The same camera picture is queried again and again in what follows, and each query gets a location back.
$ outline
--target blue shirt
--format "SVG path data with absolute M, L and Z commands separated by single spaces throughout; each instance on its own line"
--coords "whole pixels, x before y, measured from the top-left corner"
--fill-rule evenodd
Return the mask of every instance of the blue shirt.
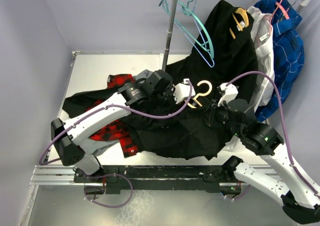
M 262 13 L 272 14 L 276 9 L 276 2 L 280 0 L 261 0 L 254 6 Z M 274 53 L 274 82 L 279 90 L 281 102 L 286 101 L 291 88 L 297 79 L 305 61 L 304 42 L 299 37 L 295 28 L 302 17 L 291 7 L 287 0 L 281 5 L 285 10 L 289 8 L 286 19 L 282 11 L 278 9 L 272 19 L 273 26 L 273 53 Z M 279 108 L 275 91 L 266 106 L 260 106 L 255 112 L 259 121 L 264 121 Z

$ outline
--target red plaid shirt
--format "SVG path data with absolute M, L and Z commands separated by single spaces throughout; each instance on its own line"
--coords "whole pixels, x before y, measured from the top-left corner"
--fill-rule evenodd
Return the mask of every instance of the red plaid shirt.
M 107 89 L 120 87 L 134 81 L 131 74 L 109 75 Z M 88 110 L 102 102 L 103 100 L 97 100 Z M 92 134 L 90 139 L 95 141 L 119 140 L 125 158 L 136 155 L 138 151 L 138 147 L 133 143 L 126 125 L 118 119 Z

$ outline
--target teal hanger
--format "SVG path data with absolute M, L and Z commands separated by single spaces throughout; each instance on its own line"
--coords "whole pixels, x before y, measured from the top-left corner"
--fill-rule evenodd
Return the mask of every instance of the teal hanger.
M 189 4 L 190 4 L 191 2 L 193 2 L 193 1 L 194 1 L 193 10 L 190 10 L 190 9 L 189 9 Z M 198 31 L 199 31 L 199 33 L 200 33 L 200 35 L 201 35 L 202 40 L 203 40 L 204 43 L 200 43 L 178 20 L 174 19 L 174 22 L 175 22 L 175 24 L 178 26 L 178 28 L 183 31 L 184 35 L 188 38 L 188 40 L 189 40 L 193 45 L 194 45 L 194 43 L 192 42 L 192 40 L 191 40 L 185 33 L 187 33 L 187 34 L 194 40 L 194 42 L 195 42 L 197 45 L 199 45 L 205 52 L 208 52 L 208 54 L 209 54 L 209 56 L 210 56 L 210 59 L 212 60 L 212 65 L 211 65 L 211 64 L 206 60 L 206 58 L 200 53 L 200 51 L 198 50 L 198 48 L 195 47 L 195 49 L 199 52 L 199 54 L 203 57 L 203 59 L 207 62 L 207 64 L 208 64 L 211 68 L 213 68 L 214 65 L 215 65 L 215 63 L 214 63 L 214 61 L 213 61 L 213 59 L 214 59 L 214 47 L 213 47 L 211 38 L 210 38 L 210 36 L 209 36 L 209 34 L 208 34 L 205 26 L 202 24 L 202 22 L 200 21 L 200 19 L 199 19 L 199 18 L 194 14 L 194 12 L 193 12 L 193 11 L 195 10 L 196 1 L 197 1 L 197 0 L 190 0 L 190 1 L 187 2 L 186 5 L 184 5 L 182 2 L 178 1 L 177 3 L 178 3 L 179 5 L 181 5 L 181 7 L 182 7 L 182 9 L 179 9 L 179 8 L 178 8 L 178 9 L 181 10 L 184 15 L 189 16 L 189 17 L 191 17 L 191 16 L 193 17 L 194 22 L 195 22 L 195 24 L 196 24 L 196 26 L 197 26 L 197 28 L 198 28 Z M 164 9 L 164 11 L 165 11 L 168 15 L 170 15 L 169 4 L 168 4 L 167 0 L 161 0 L 161 2 L 159 3 L 159 6 L 161 6 L 161 5 L 162 5 L 162 8 Z M 207 38 L 207 41 L 205 41 L 204 37 L 202 36 L 201 30 L 199 29 L 198 25 L 199 25 L 200 28 L 203 30 L 203 32 L 204 32 L 204 34 L 205 34 L 205 37 Z

